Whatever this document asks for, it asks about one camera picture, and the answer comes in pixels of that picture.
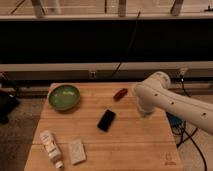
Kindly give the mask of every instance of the phone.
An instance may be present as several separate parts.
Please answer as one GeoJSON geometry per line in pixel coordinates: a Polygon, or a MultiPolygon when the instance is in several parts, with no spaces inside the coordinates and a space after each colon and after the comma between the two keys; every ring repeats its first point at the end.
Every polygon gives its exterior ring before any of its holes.
{"type": "Polygon", "coordinates": [[[107,110],[99,121],[97,127],[103,131],[107,131],[115,118],[115,113],[107,110]]]}

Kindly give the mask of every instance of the power outlet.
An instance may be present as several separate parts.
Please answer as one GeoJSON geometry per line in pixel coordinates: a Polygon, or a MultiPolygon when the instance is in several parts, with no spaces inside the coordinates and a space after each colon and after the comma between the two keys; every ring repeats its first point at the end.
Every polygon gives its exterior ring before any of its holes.
{"type": "Polygon", "coordinates": [[[184,77],[188,70],[189,70],[189,68],[187,68],[187,67],[180,68],[179,72],[178,72],[178,77],[180,77],[180,76],[184,77]]]}
{"type": "Polygon", "coordinates": [[[96,75],[97,71],[89,71],[89,78],[90,79],[96,79],[97,75],[96,75]]]}

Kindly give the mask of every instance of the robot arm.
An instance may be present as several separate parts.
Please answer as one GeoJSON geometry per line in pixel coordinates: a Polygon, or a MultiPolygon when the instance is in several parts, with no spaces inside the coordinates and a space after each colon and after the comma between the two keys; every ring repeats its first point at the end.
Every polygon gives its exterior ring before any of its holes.
{"type": "Polygon", "coordinates": [[[173,93],[168,90],[170,84],[169,76],[163,72],[134,84],[132,90],[139,111],[148,115],[159,107],[213,134],[213,104],[173,93]]]}

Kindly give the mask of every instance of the wire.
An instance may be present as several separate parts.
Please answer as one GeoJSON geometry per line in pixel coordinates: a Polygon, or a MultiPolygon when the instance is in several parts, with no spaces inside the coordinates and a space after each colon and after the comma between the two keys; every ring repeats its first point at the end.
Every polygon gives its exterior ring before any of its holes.
{"type": "MultiPolygon", "coordinates": [[[[183,75],[180,75],[180,78],[181,78],[180,81],[181,81],[181,85],[182,85],[182,89],[184,91],[184,94],[186,96],[188,96],[189,98],[191,98],[191,96],[189,95],[189,93],[185,89],[183,75]]],[[[186,121],[184,121],[184,127],[183,127],[183,129],[186,130],[186,121]]],[[[198,131],[198,128],[195,128],[195,130],[192,132],[192,134],[190,136],[192,137],[197,131],[198,131]]],[[[183,144],[184,142],[186,142],[188,139],[189,138],[183,139],[183,131],[182,131],[181,139],[180,139],[180,142],[177,144],[177,147],[179,147],[181,144],[183,144]]]]}
{"type": "Polygon", "coordinates": [[[199,146],[195,143],[195,141],[192,139],[192,137],[189,135],[189,133],[186,130],[183,130],[184,133],[189,137],[189,139],[192,141],[192,143],[194,144],[194,146],[196,147],[197,151],[199,152],[202,160],[203,160],[203,164],[204,164],[204,171],[207,171],[207,164],[206,164],[206,159],[202,153],[202,151],[200,150],[199,146]]]}
{"type": "Polygon", "coordinates": [[[26,1],[26,0],[20,1],[20,2],[15,6],[15,8],[10,12],[10,14],[14,14],[14,13],[18,10],[18,8],[19,8],[25,1],[26,1]]]}
{"type": "Polygon", "coordinates": [[[1,75],[3,76],[4,80],[6,80],[8,83],[11,84],[11,86],[15,90],[15,95],[14,96],[16,97],[19,94],[19,92],[20,92],[19,86],[14,81],[12,81],[11,79],[9,79],[8,76],[6,75],[6,73],[1,72],[1,75]]]}
{"type": "MultiPolygon", "coordinates": [[[[186,89],[185,89],[185,86],[184,86],[184,77],[181,75],[180,78],[181,78],[182,89],[183,89],[185,95],[188,96],[188,97],[191,97],[191,96],[188,94],[188,92],[186,91],[186,89]]],[[[192,143],[194,144],[194,146],[196,147],[196,149],[198,150],[198,152],[199,152],[199,154],[200,154],[200,156],[201,156],[201,158],[202,158],[202,160],[203,160],[204,171],[207,171],[206,159],[205,159],[205,157],[204,157],[202,151],[201,151],[200,148],[198,147],[198,145],[197,145],[197,144],[195,143],[195,141],[192,139],[192,137],[193,137],[193,136],[195,135],[195,133],[198,131],[198,128],[195,128],[195,130],[194,130],[191,134],[189,134],[189,133],[186,131],[186,121],[184,121],[183,127],[181,127],[181,125],[180,125],[180,126],[179,126],[179,129],[180,129],[180,134],[179,134],[179,135],[181,136],[181,139],[180,139],[180,142],[176,145],[177,148],[179,148],[183,143],[185,143],[187,140],[190,139],[190,140],[192,141],[192,143]]]]}
{"type": "Polygon", "coordinates": [[[130,50],[132,49],[132,46],[133,46],[133,44],[134,44],[134,42],[135,42],[135,37],[136,37],[136,34],[137,34],[138,20],[139,20],[139,18],[140,18],[140,15],[141,15],[141,12],[139,11],[139,12],[138,12],[138,15],[137,15],[137,18],[136,18],[136,20],[135,20],[135,28],[134,28],[134,30],[133,30],[133,32],[132,32],[132,36],[131,36],[131,40],[130,40],[130,42],[129,42],[129,45],[128,45],[128,47],[127,47],[125,53],[124,53],[124,56],[122,57],[121,61],[119,62],[118,66],[117,66],[116,69],[112,72],[112,74],[109,76],[109,79],[112,78],[112,77],[118,72],[119,68],[121,67],[121,65],[122,65],[122,63],[123,63],[123,62],[122,62],[123,59],[126,58],[126,56],[129,54],[130,50]]]}

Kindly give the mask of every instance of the bar of soap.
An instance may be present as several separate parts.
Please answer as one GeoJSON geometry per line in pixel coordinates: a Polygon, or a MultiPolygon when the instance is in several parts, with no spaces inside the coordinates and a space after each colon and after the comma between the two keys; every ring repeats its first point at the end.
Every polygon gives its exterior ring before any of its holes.
{"type": "Polygon", "coordinates": [[[70,160],[73,165],[86,160],[84,146],[80,139],[69,142],[70,160]]]}

